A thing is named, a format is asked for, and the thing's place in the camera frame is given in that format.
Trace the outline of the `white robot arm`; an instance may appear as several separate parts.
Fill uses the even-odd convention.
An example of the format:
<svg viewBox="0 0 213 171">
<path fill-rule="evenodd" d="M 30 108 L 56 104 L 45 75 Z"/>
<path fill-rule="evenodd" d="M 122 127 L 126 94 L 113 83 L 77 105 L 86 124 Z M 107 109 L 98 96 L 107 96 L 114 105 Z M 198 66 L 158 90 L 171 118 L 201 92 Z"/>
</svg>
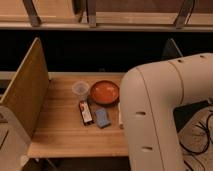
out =
<svg viewBox="0 0 213 171">
<path fill-rule="evenodd" d="M 173 110 L 209 98 L 213 53 L 129 70 L 120 85 L 120 109 L 131 171 L 185 171 Z"/>
</svg>

